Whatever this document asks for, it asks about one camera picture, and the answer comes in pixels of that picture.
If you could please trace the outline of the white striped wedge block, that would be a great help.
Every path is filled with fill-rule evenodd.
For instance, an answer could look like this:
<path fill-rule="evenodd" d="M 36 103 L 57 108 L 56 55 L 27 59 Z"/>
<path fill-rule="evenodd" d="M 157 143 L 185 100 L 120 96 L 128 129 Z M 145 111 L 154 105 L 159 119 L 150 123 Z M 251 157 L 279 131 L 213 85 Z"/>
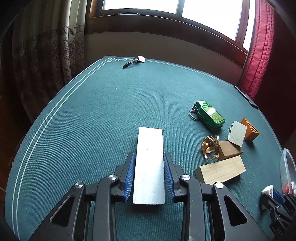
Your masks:
<path fill-rule="evenodd" d="M 239 147 L 242 147 L 246 130 L 247 130 L 247 126 L 234 120 L 228 129 L 229 142 Z"/>

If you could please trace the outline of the red quilted curtain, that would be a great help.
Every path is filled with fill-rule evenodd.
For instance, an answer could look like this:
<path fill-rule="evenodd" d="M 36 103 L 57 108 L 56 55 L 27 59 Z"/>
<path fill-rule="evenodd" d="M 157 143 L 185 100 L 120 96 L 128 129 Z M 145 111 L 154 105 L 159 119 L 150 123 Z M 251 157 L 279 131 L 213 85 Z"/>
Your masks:
<path fill-rule="evenodd" d="M 274 10 L 268 1 L 255 1 L 254 29 L 238 88 L 253 100 L 259 90 L 274 41 Z"/>

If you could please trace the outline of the brown wooden window frame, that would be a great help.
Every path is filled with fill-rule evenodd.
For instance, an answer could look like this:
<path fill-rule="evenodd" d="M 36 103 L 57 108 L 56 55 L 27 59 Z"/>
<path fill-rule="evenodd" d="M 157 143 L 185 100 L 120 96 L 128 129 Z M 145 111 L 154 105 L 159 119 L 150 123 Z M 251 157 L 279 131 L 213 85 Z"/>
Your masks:
<path fill-rule="evenodd" d="M 180 39 L 243 66 L 249 1 L 88 1 L 86 32 L 141 32 Z"/>

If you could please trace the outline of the green jar-shaped keychain pouch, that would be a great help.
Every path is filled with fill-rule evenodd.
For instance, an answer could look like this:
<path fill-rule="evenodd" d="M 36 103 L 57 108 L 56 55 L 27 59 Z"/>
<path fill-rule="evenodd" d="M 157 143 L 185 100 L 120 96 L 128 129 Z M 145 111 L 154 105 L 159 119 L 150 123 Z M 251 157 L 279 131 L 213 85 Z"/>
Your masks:
<path fill-rule="evenodd" d="M 212 105 L 204 100 L 196 101 L 194 103 L 194 109 L 197 112 L 197 117 L 211 131 L 220 129 L 225 123 L 225 118 Z"/>

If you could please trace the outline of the black remote control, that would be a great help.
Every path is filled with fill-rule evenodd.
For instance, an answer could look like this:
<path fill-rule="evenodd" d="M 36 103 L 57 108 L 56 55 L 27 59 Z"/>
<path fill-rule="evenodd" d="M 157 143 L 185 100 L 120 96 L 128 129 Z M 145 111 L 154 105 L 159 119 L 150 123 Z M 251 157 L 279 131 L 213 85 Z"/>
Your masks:
<path fill-rule="evenodd" d="M 244 93 L 239 87 L 234 86 L 234 88 L 247 100 L 247 102 L 255 109 L 258 109 L 258 106 L 254 103 L 254 101 Z"/>

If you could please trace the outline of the small brown wooden block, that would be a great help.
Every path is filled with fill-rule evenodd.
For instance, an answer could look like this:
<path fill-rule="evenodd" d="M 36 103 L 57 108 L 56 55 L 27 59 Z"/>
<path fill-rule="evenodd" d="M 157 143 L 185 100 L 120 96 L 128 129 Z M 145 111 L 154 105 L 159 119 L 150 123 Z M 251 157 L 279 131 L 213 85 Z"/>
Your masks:
<path fill-rule="evenodd" d="M 235 145 L 229 141 L 222 141 L 219 143 L 219 161 L 239 156 L 242 153 L 242 147 Z"/>

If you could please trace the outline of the red object in bowl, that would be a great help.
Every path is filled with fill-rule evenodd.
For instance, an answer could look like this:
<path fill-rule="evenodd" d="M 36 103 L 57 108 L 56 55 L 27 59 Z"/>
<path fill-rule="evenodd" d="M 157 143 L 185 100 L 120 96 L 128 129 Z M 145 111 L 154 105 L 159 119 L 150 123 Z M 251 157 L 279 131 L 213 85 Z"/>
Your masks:
<path fill-rule="evenodd" d="M 282 191 L 284 194 L 290 193 L 291 195 L 295 196 L 295 193 L 296 193 L 295 182 L 292 181 L 292 182 L 286 183 L 282 188 Z"/>

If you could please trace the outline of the gold metal ornament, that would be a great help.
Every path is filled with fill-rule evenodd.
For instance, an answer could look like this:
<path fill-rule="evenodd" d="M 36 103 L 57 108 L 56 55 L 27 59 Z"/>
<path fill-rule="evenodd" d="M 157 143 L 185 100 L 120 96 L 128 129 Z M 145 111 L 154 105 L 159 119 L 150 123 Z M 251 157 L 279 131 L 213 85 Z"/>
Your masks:
<path fill-rule="evenodd" d="M 219 135 L 207 136 L 201 143 L 201 150 L 207 161 L 219 157 Z"/>

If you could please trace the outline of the clear plastic bowl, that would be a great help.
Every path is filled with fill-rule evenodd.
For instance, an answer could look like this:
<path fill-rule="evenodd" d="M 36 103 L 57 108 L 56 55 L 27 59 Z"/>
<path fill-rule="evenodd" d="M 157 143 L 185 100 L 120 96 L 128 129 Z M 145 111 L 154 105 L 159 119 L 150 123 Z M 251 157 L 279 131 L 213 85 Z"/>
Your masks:
<path fill-rule="evenodd" d="M 288 182 L 296 181 L 295 176 L 295 161 L 290 151 L 286 148 L 283 149 L 283 153 L 280 159 L 280 179 L 281 188 Z"/>

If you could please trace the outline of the light wooden rectangular block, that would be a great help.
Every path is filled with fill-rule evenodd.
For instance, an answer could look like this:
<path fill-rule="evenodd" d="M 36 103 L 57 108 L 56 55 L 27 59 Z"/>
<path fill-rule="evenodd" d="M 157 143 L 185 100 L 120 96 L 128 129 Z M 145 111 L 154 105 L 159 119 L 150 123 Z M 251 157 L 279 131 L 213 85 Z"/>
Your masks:
<path fill-rule="evenodd" d="M 196 179 L 205 184 L 226 182 L 245 172 L 245 166 L 240 156 L 232 157 L 211 164 L 199 166 L 195 171 Z"/>

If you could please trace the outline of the orange striped wedge block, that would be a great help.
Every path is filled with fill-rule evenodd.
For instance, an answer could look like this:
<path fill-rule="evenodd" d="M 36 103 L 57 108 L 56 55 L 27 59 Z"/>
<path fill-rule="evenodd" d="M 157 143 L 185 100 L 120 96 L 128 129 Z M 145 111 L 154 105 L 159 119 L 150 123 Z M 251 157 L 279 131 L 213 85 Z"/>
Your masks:
<path fill-rule="evenodd" d="M 259 135 L 259 131 L 246 118 L 243 118 L 240 123 L 247 127 L 245 141 L 253 141 Z"/>

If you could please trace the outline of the beige patterned curtain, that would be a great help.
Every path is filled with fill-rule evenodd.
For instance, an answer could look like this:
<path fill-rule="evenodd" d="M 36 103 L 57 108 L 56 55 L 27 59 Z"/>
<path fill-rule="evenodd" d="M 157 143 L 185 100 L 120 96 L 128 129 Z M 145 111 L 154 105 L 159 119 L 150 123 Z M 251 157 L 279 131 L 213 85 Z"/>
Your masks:
<path fill-rule="evenodd" d="M 31 1 L 16 18 L 12 60 L 24 110 L 34 122 L 84 68 L 87 1 Z"/>

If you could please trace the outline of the white rectangular foam block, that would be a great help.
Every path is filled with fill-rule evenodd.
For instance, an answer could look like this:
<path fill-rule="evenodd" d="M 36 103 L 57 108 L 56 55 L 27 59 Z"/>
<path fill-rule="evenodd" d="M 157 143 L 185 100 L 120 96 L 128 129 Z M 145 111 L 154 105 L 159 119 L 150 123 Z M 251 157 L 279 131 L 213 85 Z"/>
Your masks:
<path fill-rule="evenodd" d="M 140 127 L 133 186 L 133 204 L 165 203 L 163 131 Z"/>

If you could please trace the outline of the white green mahjong tile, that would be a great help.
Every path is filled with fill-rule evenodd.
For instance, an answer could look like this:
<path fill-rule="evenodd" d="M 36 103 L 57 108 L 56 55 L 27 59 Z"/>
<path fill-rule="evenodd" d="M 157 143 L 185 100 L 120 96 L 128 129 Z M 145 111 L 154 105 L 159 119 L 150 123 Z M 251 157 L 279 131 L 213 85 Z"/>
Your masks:
<path fill-rule="evenodd" d="M 267 195 L 269 195 L 271 198 L 273 198 L 273 185 L 268 185 L 268 186 L 266 186 L 266 187 L 262 190 L 261 194 L 262 194 L 262 195 L 263 195 L 263 194 L 267 194 Z"/>

